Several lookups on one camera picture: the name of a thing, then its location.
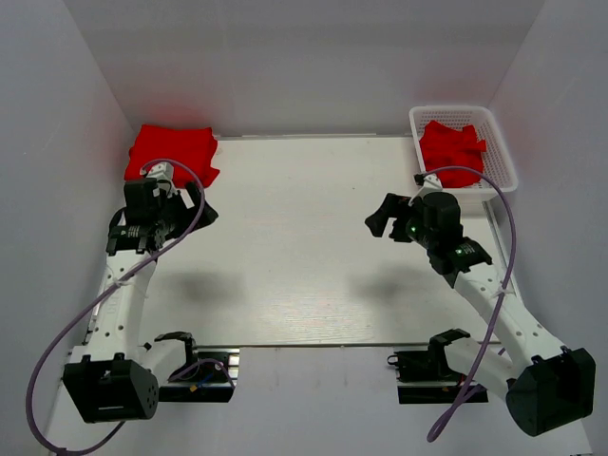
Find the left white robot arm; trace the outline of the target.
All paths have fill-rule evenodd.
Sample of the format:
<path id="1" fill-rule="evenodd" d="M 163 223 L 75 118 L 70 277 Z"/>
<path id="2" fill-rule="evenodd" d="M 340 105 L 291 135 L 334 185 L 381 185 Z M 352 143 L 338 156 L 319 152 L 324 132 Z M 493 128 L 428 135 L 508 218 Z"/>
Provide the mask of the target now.
<path id="1" fill-rule="evenodd" d="M 63 384 L 88 424 L 146 420 L 160 401 L 160 388 L 177 375 L 200 370 L 189 332 L 175 331 L 142 342 L 143 305 L 163 244 L 186 231 L 211 225 L 217 212 L 189 181 L 182 192 L 167 178 L 131 180 L 125 206 L 110 221 L 103 288 L 84 352 L 64 367 Z"/>

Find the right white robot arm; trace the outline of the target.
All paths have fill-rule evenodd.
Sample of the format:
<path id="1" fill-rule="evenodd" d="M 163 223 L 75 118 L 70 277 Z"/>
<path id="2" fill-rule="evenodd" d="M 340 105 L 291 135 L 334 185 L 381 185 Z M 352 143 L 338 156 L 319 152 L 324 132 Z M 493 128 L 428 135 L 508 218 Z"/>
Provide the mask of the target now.
<path id="1" fill-rule="evenodd" d="M 473 382 L 504 400 L 514 422 L 529 436 L 592 413 L 595 360 L 585 349 L 567 348 L 506 289 L 489 253 L 465 236 L 454 196 L 432 192 L 411 199 L 387 194 L 365 224 L 376 238 L 390 226 L 394 241 L 423 247 L 432 269 L 503 345 L 504 355 L 480 353 L 480 344 L 463 330 L 439 333 L 428 344 L 428 364 L 436 376 L 470 373 Z"/>

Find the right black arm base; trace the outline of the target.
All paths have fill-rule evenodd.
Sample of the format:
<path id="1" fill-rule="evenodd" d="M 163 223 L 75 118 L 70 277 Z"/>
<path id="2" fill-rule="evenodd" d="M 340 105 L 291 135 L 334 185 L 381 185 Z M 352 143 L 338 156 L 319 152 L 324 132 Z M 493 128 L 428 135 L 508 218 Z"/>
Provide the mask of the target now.
<path id="1" fill-rule="evenodd" d="M 396 351 L 387 358 L 395 369 L 400 405 L 450 405 L 465 383 L 462 373 L 440 373 L 427 350 Z"/>

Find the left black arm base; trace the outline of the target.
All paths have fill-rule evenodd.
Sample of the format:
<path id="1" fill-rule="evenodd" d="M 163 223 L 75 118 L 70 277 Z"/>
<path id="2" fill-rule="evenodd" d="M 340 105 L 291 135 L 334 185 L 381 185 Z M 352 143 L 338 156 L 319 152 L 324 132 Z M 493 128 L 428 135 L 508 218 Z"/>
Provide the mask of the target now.
<path id="1" fill-rule="evenodd" d="M 160 388 L 164 403 L 226 404 L 232 399 L 237 384 L 239 349 L 198 350 L 197 360 L 205 362 L 182 375 L 177 381 Z"/>

